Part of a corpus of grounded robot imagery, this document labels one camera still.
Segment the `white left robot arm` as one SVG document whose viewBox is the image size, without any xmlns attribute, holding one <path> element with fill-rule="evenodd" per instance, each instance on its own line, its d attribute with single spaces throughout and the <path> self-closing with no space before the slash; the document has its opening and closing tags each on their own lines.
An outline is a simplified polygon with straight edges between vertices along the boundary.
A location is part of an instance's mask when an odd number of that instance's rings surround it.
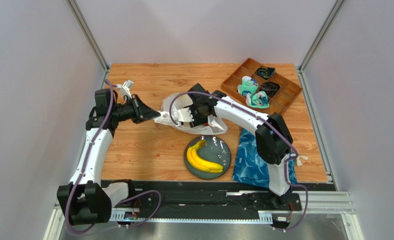
<svg viewBox="0 0 394 240">
<path fill-rule="evenodd" d="M 160 116 L 133 94 L 125 103 L 117 103 L 117 93 L 108 88 L 94 94 L 95 107 L 85 124 L 86 139 L 78 166 L 67 185 L 57 190 L 57 200 L 71 226 L 106 223 L 113 207 L 129 197 L 132 182 L 116 180 L 101 186 L 106 153 L 118 124 L 131 120 L 135 124 Z"/>
</svg>

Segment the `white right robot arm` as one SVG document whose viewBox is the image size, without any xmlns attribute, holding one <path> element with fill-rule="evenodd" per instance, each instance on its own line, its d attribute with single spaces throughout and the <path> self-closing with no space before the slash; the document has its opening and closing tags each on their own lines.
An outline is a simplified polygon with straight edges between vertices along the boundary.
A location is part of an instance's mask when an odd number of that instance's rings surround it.
<svg viewBox="0 0 394 240">
<path fill-rule="evenodd" d="M 202 125 L 208 116 L 229 120 L 247 130 L 255 137 L 258 156 L 267 164 L 269 173 L 268 189 L 279 197 L 291 194 L 291 183 L 286 175 L 286 163 L 297 151 L 293 138 L 278 113 L 268 115 L 242 105 L 224 92 L 208 92 L 196 84 L 186 92 L 192 101 L 188 106 L 192 124 Z"/>
</svg>

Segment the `white plastic bag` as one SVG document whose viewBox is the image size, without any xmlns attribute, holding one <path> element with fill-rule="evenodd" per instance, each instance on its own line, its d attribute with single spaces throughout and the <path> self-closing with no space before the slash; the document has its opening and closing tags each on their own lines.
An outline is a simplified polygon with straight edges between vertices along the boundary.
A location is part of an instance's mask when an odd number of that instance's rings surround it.
<svg viewBox="0 0 394 240">
<path fill-rule="evenodd" d="M 161 111 L 159 111 L 160 116 L 153 119 L 155 123 L 170 126 L 181 132 L 193 135 L 221 135 L 227 132 L 228 127 L 223 120 L 214 116 L 208 116 L 208 123 L 193 128 L 191 128 L 189 122 L 182 125 L 175 125 L 170 118 L 169 108 L 171 102 L 178 94 L 179 93 L 171 94 L 162 101 Z"/>
</svg>

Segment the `yellow fake banana bunch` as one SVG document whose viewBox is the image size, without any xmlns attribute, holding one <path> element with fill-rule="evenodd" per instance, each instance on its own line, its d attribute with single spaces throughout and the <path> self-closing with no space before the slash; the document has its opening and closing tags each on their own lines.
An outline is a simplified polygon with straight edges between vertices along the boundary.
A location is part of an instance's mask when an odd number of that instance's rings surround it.
<svg viewBox="0 0 394 240">
<path fill-rule="evenodd" d="M 197 170 L 206 173 L 221 173 L 224 170 L 222 165 L 205 160 L 198 155 L 198 150 L 203 148 L 205 145 L 206 141 L 201 139 L 196 144 L 190 146 L 186 150 L 187 161 Z"/>
</svg>

